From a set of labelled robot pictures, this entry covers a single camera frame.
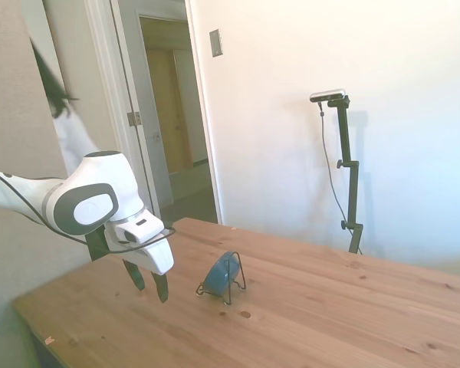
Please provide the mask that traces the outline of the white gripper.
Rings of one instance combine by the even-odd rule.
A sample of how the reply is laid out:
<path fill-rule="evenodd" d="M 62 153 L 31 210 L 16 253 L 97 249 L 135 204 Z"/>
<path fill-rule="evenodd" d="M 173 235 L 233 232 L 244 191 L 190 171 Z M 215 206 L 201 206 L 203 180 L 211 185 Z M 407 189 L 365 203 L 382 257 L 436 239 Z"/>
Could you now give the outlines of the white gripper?
<path fill-rule="evenodd" d="M 145 281 L 138 268 L 151 271 L 156 285 L 156 292 L 161 303 L 169 298 L 167 273 L 174 265 L 173 253 L 168 238 L 175 233 L 173 228 L 164 229 L 161 233 L 140 245 L 128 241 L 120 241 L 112 229 L 104 231 L 109 253 L 123 259 L 128 275 L 139 291 L 145 289 Z"/>

